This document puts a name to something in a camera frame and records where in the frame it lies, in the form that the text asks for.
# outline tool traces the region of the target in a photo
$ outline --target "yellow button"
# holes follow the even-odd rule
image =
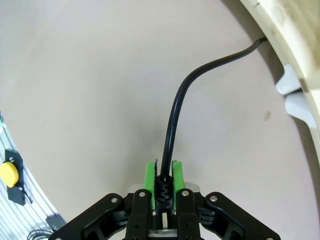
[[[4,181],[4,183],[12,188],[19,180],[19,173],[16,169],[15,165],[11,162],[6,161],[0,165],[0,178]]]

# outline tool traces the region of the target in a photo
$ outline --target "screw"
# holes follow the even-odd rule
[[[218,200],[218,198],[216,197],[216,196],[211,196],[210,197],[210,201],[211,202],[215,202],[215,201],[217,201]]]
[[[188,196],[188,195],[189,195],[189,192],[188,192],[188,191],[183,191],[183,192],[182,192],[182,196],[186,197],[186,196]]]

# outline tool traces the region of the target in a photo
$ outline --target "green object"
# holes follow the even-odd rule
[[[176,207],[177,207],[176,194],[179,190],[186,188],[185,181],[184,181],[184,173],[182,170],[182,162],[174,161],[172,163],[172,176],[173,176],[173,189],[174,189],[173,209],[176,210]]]
[[[143,189],[148,190],[152,194],[152,210],[156,209],[155,199],[155,179],[156,179],[156,163],[148,162],[146,164]]]

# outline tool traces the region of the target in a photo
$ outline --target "silver screw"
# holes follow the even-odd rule
[[[186,196],[188,196],[188,195],[189,195],[189,192],[188,192],[188,191],[183,191],[183,192],[182,192],[182,196],[186,197]]]
[[[211,202],[215,202],[215,201],[217,201],[218,200],[218,198],[216,197],[216,196],[211,196],[210,197],[210,201]]]

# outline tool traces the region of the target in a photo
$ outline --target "striped metal panel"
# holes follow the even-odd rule
[[[4,122],[0,125],[0,161],[5,149],[18,151]],[[7,187],[0,180],[0,240],[26,240],[30,231],[50,229],[46,218],[58,214],[26,166],[23,169],[26,204],[8,200]]]

